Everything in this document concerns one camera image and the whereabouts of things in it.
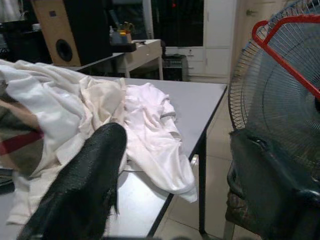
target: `black leather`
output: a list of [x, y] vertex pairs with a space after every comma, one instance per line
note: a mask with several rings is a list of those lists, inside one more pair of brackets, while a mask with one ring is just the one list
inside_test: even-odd
[[110, 209], [117, 209], [117, 180], [127, 137], [122, 126], [101, 126], [65, 166], [18, 240], [101, 239]]
[[231, 134], [237, 177], [266, 239], [318, 239], [320, 186], [278, 142], [246, 129]]

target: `door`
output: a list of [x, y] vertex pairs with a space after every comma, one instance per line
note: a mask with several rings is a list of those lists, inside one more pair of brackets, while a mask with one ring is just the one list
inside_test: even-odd
[[273, 14], [295, 2], [294, 0], [238, 0], [237, 21], [233, 66], [238, 60], [241, 49], [252, 38], [254, 25], [262, 20], [269, 20]]

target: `tiled floor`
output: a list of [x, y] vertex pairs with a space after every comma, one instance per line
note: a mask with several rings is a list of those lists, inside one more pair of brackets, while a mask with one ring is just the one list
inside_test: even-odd
[[[207, 173], [206, 173], [206, 224], [209, 238], [222, 238], [227, 209], [227, 172], [232, 159], [229, 132], [232, 131], [228, 112], [228, 101], [225, 96], [207, 131]], [[198, 176], [198, 164], [193, 167]], [[174, 197], [156, 232], [156, 237], [172, 240], [186, 237], [191, 240], [202, 240], [198, 232], [198, 202], [189, 203]], [[236, 226], [233, 240], [259, 240], [259, 236]]]

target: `floor tile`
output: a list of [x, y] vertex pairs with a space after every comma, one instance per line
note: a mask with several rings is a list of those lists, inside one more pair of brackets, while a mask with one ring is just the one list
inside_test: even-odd
[[229, 133], [233, 130], [230, 119], [218, 118], [207, 135], [206, 153], [212, 157], [231, 160]]
[[197, 229], [168, 219], [159, 238], [161, 238], [162, 240], [173, 240], [177, 237], [182, 237], [185, 240], [215, 239], [210, 236], [203, 238]]
[[222, 107], [221, 107], [221, 111], [219, 112], [218, 119], [225, 119], [225, 120], [230, 120], [230, 114], [229, 114], [229, 107], [228, 107], [228, 101], [226, 100]]
[[233, 240], [262, 240], [261, 237], [240, 226], [235, 226]]
[[[206, 173], [206, 232], [218, 238], [223, 237], [225, 213], [227, 209], [227, 172], [230, 162], [216, 157], [207, 157]], [[198, 166], [193, 171], [198, 178]], [[198, 201], [189, 203], [178, 198], [173, 205], [168, 218], [179, 223], [199, 228]]]

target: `drawer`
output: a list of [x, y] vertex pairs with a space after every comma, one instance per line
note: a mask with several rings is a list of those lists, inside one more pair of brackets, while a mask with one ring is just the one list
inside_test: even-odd
[[188, 61], [188, 75], [203, 74], [204, 62], [203, 61]]
[[178, 53], [178, 48], [177, 47], [166, 47], [165, 48], [165, 54], [169, 55], [169, 54], [177, 54]]
[[186, 59], [188, 61], [204, 60], [204, 50], [202, 48], [179, 48], [178, 53], [181, 55], [186, 55]]

